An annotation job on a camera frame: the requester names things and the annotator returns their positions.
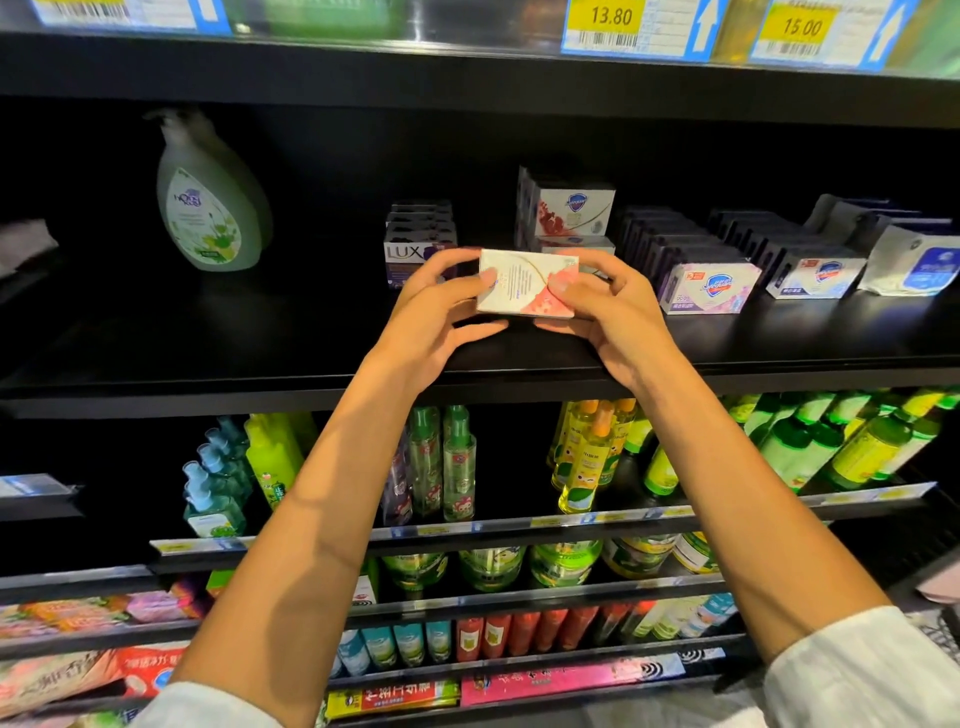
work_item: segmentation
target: barcode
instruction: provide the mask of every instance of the barcode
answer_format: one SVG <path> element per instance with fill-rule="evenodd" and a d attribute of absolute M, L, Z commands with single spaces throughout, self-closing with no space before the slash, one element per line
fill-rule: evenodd
<path fill-rule="evenodd" d="M 128 24 L 130 11 L 126 3 L 44 3 L 56 14 L 81 22 L 107 22 Z"/>
<path fill-rule="evenodd" d="M 819 56 L 821 48 L 823 48 L 823 46 L 820 43 L 791 43 L 779 40 L 768 40 L 766 52 L 776 56 L 799 56 L 805 58 L 808 56 Z"/>
<path fill-rule="evenodd" d="M 566 44 L 573 48 L 609 48 L 612 50 L 636 48 L 636 34 L 578 31 L 573 38 L 567 37 Z"/>

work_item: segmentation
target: hand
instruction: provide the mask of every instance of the hand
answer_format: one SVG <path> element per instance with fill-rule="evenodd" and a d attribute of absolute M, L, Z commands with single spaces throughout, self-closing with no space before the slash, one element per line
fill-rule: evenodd
<path fill-rule="evenodd" d="M 476 314 L 476 297 L 496 282 L 496 270 L 446 283 L 437 283 L 437 277 L 457 263 L 478 257 L 479 249 L 455 248 L 440 251 L 423 263 L 400 291 L 390 321 L 371 351 L 390 366 L 408 370 L 413 396 L 433 383 L 457 347 L 493 336 L 508 325 L 493 321 L 453 326 Z"/>
<path fill-rule="evenodd" d="M 575 283 L 558 279 L 550 292 L 573 308 L 570 321 L 537 319 L 539 328 L 572 333 L 587 339 L 600 354 L 613 378 L 636 393 L 640 389 L 640 365 L 654 347 L 673 347 L 673 338 L 663 322 L 657 296 L 650 281 L 625 262 L 603 251 L 568 251 L 580 262 L 607 274 L 611 283 L 581 273 Z"/>

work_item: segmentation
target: blue spray bottle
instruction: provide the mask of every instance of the blue spray bottle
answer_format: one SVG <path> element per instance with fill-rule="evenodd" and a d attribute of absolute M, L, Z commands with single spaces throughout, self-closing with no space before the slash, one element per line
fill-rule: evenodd
<path fill-rule="evenodd" d="M 214 495 L 210 473 L 194 463 L 186 481 L 187 506 L 183 519 L 203 539 L 214 536 L 242 536 L 247 519 L 230 496 Z"/>

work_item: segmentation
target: white sleeve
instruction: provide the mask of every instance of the white sleeve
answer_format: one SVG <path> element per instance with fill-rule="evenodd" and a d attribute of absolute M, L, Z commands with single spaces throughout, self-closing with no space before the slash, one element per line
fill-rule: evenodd
<path fill-rule="evenodd" d="M 256 706 L 198 683 L 173 683 L 131 724 L 132 728 L 281 728 Z"/>
<path fill-rule="evenodd" d="M 781 728 L 960 722 L 960 666 L 896 607 L 791 645 L 770 666 L 764 692 Z"/>

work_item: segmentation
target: soap bar package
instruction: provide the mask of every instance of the soap bar package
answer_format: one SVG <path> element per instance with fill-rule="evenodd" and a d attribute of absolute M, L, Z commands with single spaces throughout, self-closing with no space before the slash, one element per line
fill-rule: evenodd
<path fill-rule="evenodd" d="M 842 299 L 866 262 L 842 247 L 787 250 L 767 293 L 775 299 Z"/>
<path fill-rule="evenodd" d="M 495 268 L 496 283 L 477 297 L 477 312 L 573 318 L 572 309 L 554 296 L 547 284 L 556 279 L 576 280 L 579 267 L 576 255 L 485 248 L 480 253 L 480 272 Z"/>

